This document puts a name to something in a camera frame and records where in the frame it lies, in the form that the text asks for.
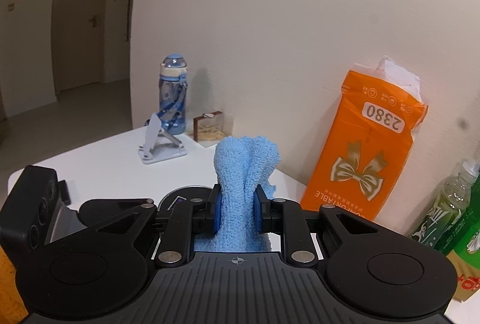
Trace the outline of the blue microfiber cloth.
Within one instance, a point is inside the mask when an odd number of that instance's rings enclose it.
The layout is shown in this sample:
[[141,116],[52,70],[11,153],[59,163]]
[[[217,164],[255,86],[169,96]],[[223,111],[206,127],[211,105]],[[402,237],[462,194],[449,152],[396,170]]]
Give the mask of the blue microfiber cloth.
[[254,196],[258,186],[271,199],[276,188],[270,175],[281,160],[278,146],[264,136],[224,138],[217,146],[214,167],[220,185],[220,228],[214,235],[195,237],[198,252],[269,252],[266,234],[258,233],[254,218]]

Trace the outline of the white phone stand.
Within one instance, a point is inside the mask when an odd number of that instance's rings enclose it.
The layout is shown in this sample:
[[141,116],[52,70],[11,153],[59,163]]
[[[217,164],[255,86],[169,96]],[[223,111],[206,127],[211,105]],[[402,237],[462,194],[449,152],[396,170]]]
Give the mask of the white phone stand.
[[184,144],[164,130],[161,120],[155,113],[150,117],[146,126],[145,141],[139,146],[137,153],[146,165],[187,155]]

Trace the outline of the clear cookie box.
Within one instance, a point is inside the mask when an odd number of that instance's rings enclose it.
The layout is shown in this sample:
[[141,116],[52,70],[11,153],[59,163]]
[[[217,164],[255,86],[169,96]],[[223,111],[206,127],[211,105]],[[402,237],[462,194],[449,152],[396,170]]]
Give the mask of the clear cookie box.
[[202,113],[193,118],[191,136],[194,141],[209,148],[233,134],[233,117],[222,111]]

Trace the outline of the orange tissue pack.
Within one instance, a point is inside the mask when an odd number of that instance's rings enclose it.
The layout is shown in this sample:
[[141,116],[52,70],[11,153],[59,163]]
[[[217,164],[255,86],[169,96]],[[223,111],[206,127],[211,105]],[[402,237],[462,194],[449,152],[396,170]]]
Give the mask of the orange tissue pack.
[[303,209],[333,205],[376,218],[427,114],[420,89],[420,78],[389,58],[376,67],[353,66],[300,202]]

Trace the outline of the blue kids water bottle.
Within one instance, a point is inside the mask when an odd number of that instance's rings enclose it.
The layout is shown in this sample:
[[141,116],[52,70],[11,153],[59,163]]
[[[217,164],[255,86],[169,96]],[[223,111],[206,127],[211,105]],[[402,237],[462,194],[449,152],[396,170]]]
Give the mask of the blue kids water bottle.
[[180,135],[186,127],[187,63],[178,54],[167,56],[160,64],[159,117],[163,129]]

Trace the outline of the clear plastic drink bottle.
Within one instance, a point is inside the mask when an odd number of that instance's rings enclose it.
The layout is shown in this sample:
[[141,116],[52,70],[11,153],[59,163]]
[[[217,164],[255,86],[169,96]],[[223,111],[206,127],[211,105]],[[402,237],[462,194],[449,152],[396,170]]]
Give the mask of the clear plastic drink bottle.
[[479,163],[473,160],[463,162],[457,175],[442,183],[437,197],[411,238],[434,248],[467,210],[471,201],[471,189],[478,177]]

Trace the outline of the green tissue pack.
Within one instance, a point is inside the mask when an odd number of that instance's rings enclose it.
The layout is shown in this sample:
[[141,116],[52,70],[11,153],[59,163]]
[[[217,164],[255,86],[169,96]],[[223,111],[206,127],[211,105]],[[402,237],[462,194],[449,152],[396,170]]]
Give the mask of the green tissue pack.
[[465,302],[479,291],[479,212],[471,211],[435,247],[456,270],[453,299]]

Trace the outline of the brown wooden door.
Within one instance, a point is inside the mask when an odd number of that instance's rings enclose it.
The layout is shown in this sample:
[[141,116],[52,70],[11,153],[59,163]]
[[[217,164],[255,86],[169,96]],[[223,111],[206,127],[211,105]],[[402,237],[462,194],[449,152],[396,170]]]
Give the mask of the brown wooden door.
[[106,2],[53,0],[51,51],[57,94],[103,81]]

